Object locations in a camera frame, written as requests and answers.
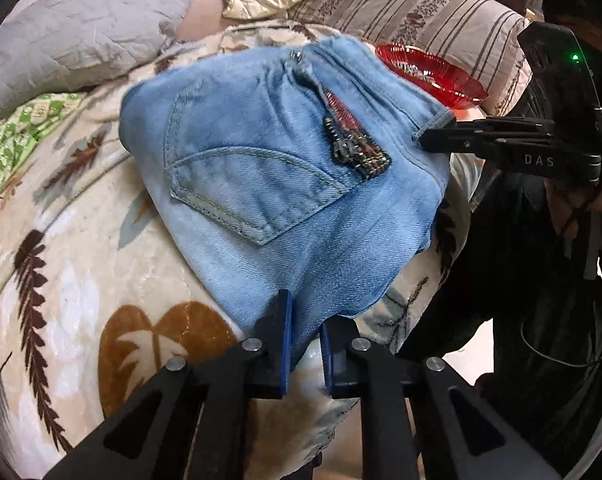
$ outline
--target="gray pillow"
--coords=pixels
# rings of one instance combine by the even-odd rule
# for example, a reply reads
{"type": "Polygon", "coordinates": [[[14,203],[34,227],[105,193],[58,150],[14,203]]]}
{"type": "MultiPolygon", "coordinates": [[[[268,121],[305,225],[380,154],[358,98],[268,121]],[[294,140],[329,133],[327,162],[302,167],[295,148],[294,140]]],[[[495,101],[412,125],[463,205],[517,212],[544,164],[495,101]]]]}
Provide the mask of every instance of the gray pillow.
{"type": "Polygon", "coordinates": [[[38,0],[0,27],[0,118],[155,59],[192,0],[38,0]]]}

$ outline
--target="metal screw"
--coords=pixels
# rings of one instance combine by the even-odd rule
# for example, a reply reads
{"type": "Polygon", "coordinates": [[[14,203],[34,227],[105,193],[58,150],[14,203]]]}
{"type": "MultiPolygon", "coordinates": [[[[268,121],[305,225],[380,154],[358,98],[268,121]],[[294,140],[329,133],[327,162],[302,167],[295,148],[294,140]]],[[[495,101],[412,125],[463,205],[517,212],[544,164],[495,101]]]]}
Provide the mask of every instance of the metal screw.
{"type": "Polygon", "coordinates": [[[165,367],[168,368],[171,372],[178,372],[185,366],[185,359],[180,355],[175,355],[168,359],[168,362],[165,364],[165,367]]]}
{"type": "Polygon", "coordinates": [[[261,342],[261,339],[251,337],[242,342],[241,346],[248,352],[256,352],[257,350],[261,350],[263,343],[261,342]]]}
{"type": "Polygon", "coordinates": [[[370,343],[369,339],[366,339],[364,337],[357,337],[352,340],[351,345],[354,350],[359,350],[360,352],[365,352],[366,350],[370,349],[370,346],[372,346],[372,343],[370,343]]]}
{"type": "Polygon", "coordinates": [[[440,372],[446,367],[446,362],[440,357],[430,357],[425,361],[425,365],[433,372],[440,372]]]}

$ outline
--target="green checkered cloth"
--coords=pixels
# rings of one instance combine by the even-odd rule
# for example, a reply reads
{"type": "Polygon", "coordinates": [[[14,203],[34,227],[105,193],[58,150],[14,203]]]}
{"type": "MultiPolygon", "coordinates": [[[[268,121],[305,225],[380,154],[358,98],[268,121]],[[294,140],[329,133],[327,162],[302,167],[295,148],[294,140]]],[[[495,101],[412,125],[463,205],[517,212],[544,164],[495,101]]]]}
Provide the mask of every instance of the green checkered cloth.
{"type": "Polygon", "coordinates": [[[41,94],[0,120],[0,194],[37,144],[78,107],[84,92],[41,94]]]}

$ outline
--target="back pocket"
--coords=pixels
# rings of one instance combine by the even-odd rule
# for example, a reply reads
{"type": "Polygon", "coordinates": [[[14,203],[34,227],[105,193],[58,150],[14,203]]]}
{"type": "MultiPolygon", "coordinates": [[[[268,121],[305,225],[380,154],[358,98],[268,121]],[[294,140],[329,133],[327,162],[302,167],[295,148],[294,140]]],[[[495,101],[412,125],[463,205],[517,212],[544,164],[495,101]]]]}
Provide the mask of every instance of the back pocket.
{"type": "Polygon", "coordinates": [[[172,196],[264,245],[338,200],[346,186],[316,166],[264,148],[213,148],[171,169],[172,196]]]}

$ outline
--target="striped pillow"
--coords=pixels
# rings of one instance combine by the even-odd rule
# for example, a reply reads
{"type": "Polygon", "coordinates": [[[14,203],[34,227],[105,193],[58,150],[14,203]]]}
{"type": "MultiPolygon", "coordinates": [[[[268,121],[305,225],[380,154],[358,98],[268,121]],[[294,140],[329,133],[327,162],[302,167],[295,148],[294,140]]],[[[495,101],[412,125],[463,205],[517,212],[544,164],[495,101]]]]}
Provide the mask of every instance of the striped pillow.
{"type": "Polygon", "coordinates": [[[507,114],[532,75],[516,41],[529,21],[494,0],[303,0],[289,16],[444,57],[485,86],[491,115],[507,114]]]}

